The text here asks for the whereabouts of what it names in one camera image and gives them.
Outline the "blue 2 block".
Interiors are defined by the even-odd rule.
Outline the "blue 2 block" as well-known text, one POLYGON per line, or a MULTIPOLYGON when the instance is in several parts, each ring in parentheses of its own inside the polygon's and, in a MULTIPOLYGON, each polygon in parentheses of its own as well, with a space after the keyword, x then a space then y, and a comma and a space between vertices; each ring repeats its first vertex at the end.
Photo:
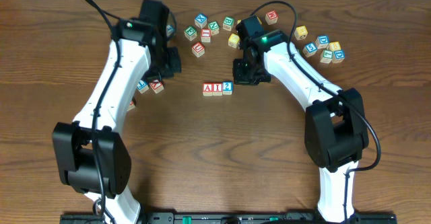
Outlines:
POLYGON ((222 93, 224 95, 232 95, 233 83, 231 81, 224 81, 222 83, 222 93))

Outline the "red I block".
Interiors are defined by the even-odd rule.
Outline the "red I block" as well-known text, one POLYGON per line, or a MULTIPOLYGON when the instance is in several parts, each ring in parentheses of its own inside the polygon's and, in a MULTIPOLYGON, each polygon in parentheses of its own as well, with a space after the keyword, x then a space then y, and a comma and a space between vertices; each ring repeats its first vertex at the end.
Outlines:
POLYGON ((212 94, 214 96, 222 96, 223 95, 223 83, 212 83, 212 94))

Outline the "red A block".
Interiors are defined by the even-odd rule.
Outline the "red A block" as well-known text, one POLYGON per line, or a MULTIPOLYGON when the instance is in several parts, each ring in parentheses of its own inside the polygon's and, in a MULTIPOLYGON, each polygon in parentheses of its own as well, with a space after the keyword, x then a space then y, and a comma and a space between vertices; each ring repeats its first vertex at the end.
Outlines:
POLYGON ((213 83, 204 83, 202 88, 203 96, 213 95, 213 83))

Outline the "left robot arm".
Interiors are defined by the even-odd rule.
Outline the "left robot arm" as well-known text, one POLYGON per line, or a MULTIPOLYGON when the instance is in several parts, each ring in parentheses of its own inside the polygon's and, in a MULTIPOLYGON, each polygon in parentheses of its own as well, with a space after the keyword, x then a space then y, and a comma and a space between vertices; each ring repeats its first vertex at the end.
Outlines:
POLYGON ((131 157, 121 133, 138 83, 181 71, 177 48, 167 46, 173 17, 163 2, 143 0, 138 17, 108 25, 107 62, 89 100, 52 133, 61 182, 93 202, 91 215, 64 214, 61 223, 147 223, 128 187, 131 157))

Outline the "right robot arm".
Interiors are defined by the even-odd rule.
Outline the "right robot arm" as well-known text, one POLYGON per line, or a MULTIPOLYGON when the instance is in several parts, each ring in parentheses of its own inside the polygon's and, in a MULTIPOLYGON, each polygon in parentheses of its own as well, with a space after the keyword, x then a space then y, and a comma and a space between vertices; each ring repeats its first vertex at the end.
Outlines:
POLYGON ((327 222, 347 221, 354 208, 346 173, 358 166, 369 143, 362 96, 326 80, 285 33, 266 32, 256 16, 243 19, 236 31, 243 57, 233 62, 234 82, 258 85, 275 77, 296 98, 305 111, 304 144, 319 167, 319 214, 327 222))

